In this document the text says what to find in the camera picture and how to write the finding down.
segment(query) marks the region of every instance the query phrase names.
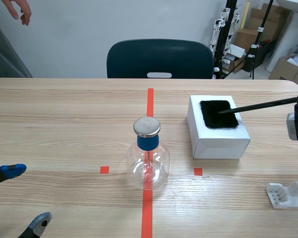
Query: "brown cardboard box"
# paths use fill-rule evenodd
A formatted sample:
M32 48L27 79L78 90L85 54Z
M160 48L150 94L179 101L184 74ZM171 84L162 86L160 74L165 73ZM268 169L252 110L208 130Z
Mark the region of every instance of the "brown cardboard box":
M241 29L237 32L234 45L245 49L246 52L255 43L258 32L250 29Z
M234 69L243 59L245 58L242 57L240 59L236 59L236 60L230 60L230 64L229 67L226 63L222 64L223 70L226 71L227 73L230 72L232 69ZM245 62L241 63L233 72L239 72L243 67L244 67Z
M289 63L287 61L289 58L291 58L291 56L279 58L269 79L289 80L298 85L298 66Z
M268 8L268 4L264 3L263 6L262 6L262 10L266 12L267 8ZM279 13L279 14L285 13L286 17L288 17L289 14L291 13L291 11L289 9L283 8L281 6L276 6L276 5L272 5L272 8L270 9L270 12Z
M257 30L261 26L265 16L265 11L259 9L252 9L249 22L247 24L248 29ZM286 14L278 14L270 12L265 23L264 32L261 35L260 40L274 41L278 39L283 27L286 23Z

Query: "silver lid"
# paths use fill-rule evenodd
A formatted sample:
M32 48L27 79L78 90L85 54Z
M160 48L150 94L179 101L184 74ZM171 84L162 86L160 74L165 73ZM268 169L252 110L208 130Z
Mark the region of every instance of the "silver lid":
M156 118L139 118L134 123L134 131L137 136L151 138L158 135L160 131L160 122Z

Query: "round bottom flask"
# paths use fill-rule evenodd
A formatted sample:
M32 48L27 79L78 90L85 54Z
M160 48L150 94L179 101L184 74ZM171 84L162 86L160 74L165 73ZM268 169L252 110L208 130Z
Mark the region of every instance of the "round bottom flask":
M138 188L150 190L162 187L170 173L170 154L159 141L160 122L152 117L138 119L134 124L137 142L127 154L127 175Z

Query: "table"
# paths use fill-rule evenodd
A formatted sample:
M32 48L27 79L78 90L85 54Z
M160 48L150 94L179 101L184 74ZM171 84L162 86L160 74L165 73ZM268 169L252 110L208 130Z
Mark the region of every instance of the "table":
M286 127L293 105L241 114L251 143L239 161L193 160L186 123L190 95L232 95L241 107L295 97L294 83L37 78L0 78L0 166L28 166L0 184L0 238L46 211L43 238L141 237L143 193L126 178L125 156L150 87L171 155L166 189L154 193L153 237L298 238L298 210L273 210L265 192L298 180L298 142Z

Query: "chair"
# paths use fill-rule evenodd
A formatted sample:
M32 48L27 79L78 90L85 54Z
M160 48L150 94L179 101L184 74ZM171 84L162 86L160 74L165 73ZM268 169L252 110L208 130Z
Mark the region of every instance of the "chair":
M171 78L212 78L211 50L182 40L130 40L115 44L107 57L108 78L148 78L148 73L171 73Z

